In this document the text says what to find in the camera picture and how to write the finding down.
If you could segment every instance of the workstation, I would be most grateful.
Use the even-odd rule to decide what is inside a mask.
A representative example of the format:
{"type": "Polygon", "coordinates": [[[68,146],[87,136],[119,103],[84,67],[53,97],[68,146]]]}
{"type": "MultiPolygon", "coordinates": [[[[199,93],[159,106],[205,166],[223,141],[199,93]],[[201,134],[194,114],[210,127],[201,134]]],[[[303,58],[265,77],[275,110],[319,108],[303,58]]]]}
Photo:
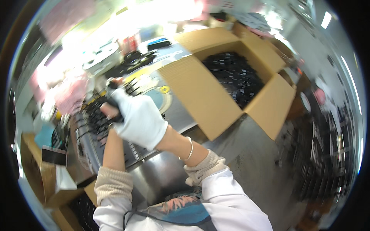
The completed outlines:
{"type": "MultiPolygon", "coordinates": [[[[341,98],[328,81],[332,75],[312,74],[311,57],[293,33],[317,28],[302,22],[298,5],[254,1],[233,13],[225,3],[203,1],[66,2],[42,5],[12,83],[23,190],[37,200],[33,209],[48,228],[98,230],[94,186],[108,131],[125,121],[124,115],[107,117],[100,107],[119,108],[111,96],[117,88],[149,96],[175,131],[224,157],[274,230],[330,226],[361,165],[357,151],[365,125],[351,109],[358,96],[341,98]],[[179,13],[180,7],[186,10],[179,13]],[[68,9],[79,13],[55,29],[55,18],[65,21],[68,9]],[[278,9],[286,11],[277,17],[278,9]],[[160,16],[151,22],[153,11],[160,16]],[[142,17],[127,23],[136,15],[142,17]],[[276,18],[284,18],[280,33],[283,23],[276,26],[276,18]],[[271,209],[269,198],[278,201],[271,209]],[[283,206],[284,221],[276,212],[283,206]]],[[[241,4],[231,3],[233,10],[241,4]]],[[[336,70],[341,88],[356,88],[336,70]]],[[[133,208],[192,188],[184,162],[172,153],[131,140],[123,140],[123,147],[133,208]]]]}

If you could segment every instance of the black cable bundle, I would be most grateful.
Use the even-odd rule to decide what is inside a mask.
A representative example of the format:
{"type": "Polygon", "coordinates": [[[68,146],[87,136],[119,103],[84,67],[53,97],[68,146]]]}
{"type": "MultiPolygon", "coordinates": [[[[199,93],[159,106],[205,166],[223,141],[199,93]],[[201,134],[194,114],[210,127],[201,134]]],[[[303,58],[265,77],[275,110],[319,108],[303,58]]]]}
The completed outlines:
{"type": "Polygon", "coordinates": [[[245,57],[236,52],[208,56],[203,64],[243,109],[262,89],[263,83],[245,57]]]}

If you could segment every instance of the fluorescent light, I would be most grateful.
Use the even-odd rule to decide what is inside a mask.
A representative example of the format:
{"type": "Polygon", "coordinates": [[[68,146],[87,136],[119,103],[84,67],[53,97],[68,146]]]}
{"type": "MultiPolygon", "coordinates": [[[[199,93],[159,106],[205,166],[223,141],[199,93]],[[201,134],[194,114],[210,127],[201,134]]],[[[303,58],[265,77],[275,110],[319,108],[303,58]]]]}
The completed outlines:
{"type": "Polygon", "coordinates": [[[356,85],[354,84],[354,80],[353,80],[353,77],[352,77],[352,74],[351,74],[351,71],[349,70],[349,67],[345,61],[345,59],[342,57],[342,60],[343,60],[343,63],[344,65],[346,66],[347,68],[347,71],[349,73],[349,76],[351,77],[351,80],[352,80],[352,84],[353,84],[353,87],[354,87],[354,92],[356,93],[356,97],[357,97],[357,103],[359,104],[359,110],[360,110],[360,114],[362,115],[362,111],[361,111],[361,104],[360,104],[360,98],[359,98],[359,94],[357,93],[357,88],[356,88],[356,85]]]}
{"type": "Polygon", "coordinates": [[[364,139],[361,138],[361,148],[360,148],[360,163],[359,163],[359,171],[357,172],[357,174],[360,172],[360,168],[361,168],[361,162],[362,162],[362,152],[364,151],[364,139]]]}
{"type": "Polygon", "coordinates": [[[329,14],[329,12],[325,12],[323,22],[321,23],[321,26],[326,29],[327,26],[329,25],[330,20],[332,19],[332,15],[329,14]]]}

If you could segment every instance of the open cardboard box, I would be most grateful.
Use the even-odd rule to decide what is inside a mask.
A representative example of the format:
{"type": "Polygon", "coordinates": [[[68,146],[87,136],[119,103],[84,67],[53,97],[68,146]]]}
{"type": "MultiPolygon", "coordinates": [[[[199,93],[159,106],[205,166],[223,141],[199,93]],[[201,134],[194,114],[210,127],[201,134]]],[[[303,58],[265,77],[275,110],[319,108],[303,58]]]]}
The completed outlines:
{"type": "Polygon", "coordinates": [[[158,71],[208,139],[214,140],[247,113],[275,140],[295,95],[295,86],[277,74],[284,61],[258,37],[240,40],[221,27],[177,34],[175,39],[193,54],[158,71]],[[243,110],[201,63],[227,51],[245,56],[265,84],[243,110]]]}

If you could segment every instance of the hand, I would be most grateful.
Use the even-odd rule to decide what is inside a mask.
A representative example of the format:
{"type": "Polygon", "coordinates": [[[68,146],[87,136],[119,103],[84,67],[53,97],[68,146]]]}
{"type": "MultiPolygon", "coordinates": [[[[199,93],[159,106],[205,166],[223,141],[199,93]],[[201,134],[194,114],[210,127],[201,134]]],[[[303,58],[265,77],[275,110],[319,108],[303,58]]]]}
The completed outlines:
{"type": "Polygon", "coordinates": [[[112,93],[124,118],[123,123],[114,123],[117,135],[148,150],[153,150],[162,140],[168,122],[165,121],[154,104],[146,95],[129,96],[118,88],[112,93]]]}

